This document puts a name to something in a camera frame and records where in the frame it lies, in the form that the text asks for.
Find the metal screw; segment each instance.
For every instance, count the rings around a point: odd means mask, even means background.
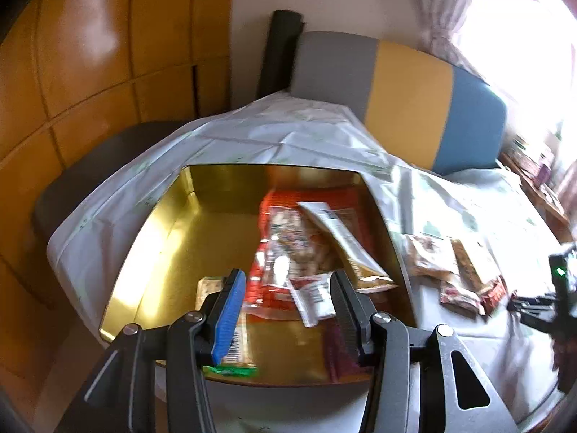
[[[187,322],[197,323],[203,320],[204,314],[200,311],[190,311],[185,314],[184,318]]]
[[[391,322],[391,315],[386,312],[376,312],[373,316],[373,319],[376,319],[377,322],[388,324],[389,322]]]
[[[122,329],[122,332],[124,335],[134,335],[136,332],[138,332],[138,324],[126,324]]]
[[[437,332],[439,333],[439,335],[442,335],[443,337],[451,337],[451,335],[455,333],[455,331],[446,324],[441,324],[440,326],[438,326]]]

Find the plastic table cover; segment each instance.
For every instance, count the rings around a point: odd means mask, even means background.
[[[466,170],[437,177],[386,153],[346,106],[279,92],[181,127],[109,177],[54,232],[48,259],[95,337],[99,338],[98,326],[123,260],[157,200],[183,166],[215,163],[356,171],[370,187],[399,249],[404,246],[403,233],[480,233],[509,291],[540,294],[552,289],[547,256],[559,244],[513,173]],[[453,327],[516,421],[555,389],[548,336],[520,325],[505,310],[506,301],[484,322],[441,306],[434,280],[410,280],[419,326]],[[354,430],[362,418],[367,387],[282,388],[273,390],[271,397],[267,388],[209,382],[219,431],[335,431],[337,425],[339,430]],[[160,367],[157,395],[164,397]],[[325,405],[311,406],[318,404],[314,400],[319,395]],[[290,420],[299,405],[301,413]]]

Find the blue gripper pad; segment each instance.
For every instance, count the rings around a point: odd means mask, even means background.
[[[224,285],[214,307],[208,317],[207,324],[212,332],[212,362],[213,366],[220,363],[229,352],[233,340],[234,329],[237,326],[238,315],[241,312],[245,297],[246,277],[237,268],[226,277]]]

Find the chair seat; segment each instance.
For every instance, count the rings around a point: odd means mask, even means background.
[[[48,242],[66,217],[108,177],[187,123],[139,123],[96,146],[40,194],[32,213],[36,231]]]

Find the snack package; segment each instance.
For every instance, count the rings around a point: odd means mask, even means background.
[[[450,282],[459,274],[451,241],[426,234],[406,234],[409,273]]]
[[[343,264],[330,238],[297,205],[300,200],[329,202],[347,228],[371,248],[355,188],[270,191],[261,202],[261,243],[249,272],[244,308],[248,314],[261,318],[306,319],[307,324],[315,325],[315,320],[325,317],[324,309],[315,304],[306,306],[312,309],[304,309],[302,301],[310,300],[309,291],[325,286],[319,275],[330,274]],[[299,308],[296,295],[301,295]]]
[[[195,302],[196,311],[201,308],[204,299],[209,294],[221,291],[223,282],[224,277],[220,276],[207,276],[198,281]],[[203,369],[206,372],[227,376],[252,376],[256,373],[256,367],[250,355],[246,330],[246,314],[240,313],[230,342],[229,352],[220,361],[220,364],[215,367],[204,367]]]
[[[455,285],[455,283],[441,282],[439,302],[458,306],[474,315],[485,314],[484,308],[481,306],[481,299],[458,283]]]
[[[311,220],[322,231],[331,235],[340,248],[357,278],[357,291],[360,293],[383,292],[397,285],[375,262],[373,257],[361,246],[359,241],[347,229],[338,215],[323,202],[298,202]]]
[[[451,240],[455,255],[465,277],[476,293],[491,289],[501,275],[488,249],[474,237]]]
[[[289,277],[288,288],[305,327],[335,316],[329,284],[332,272],[310,277]]]
[[[506,294],[507,286],[505,285],[503,277],[499,276],[497,280],[493,282],[493,286],[490,289],[479,295],[481,305],[485,308],[485,314],[487,316],[493,313]]]

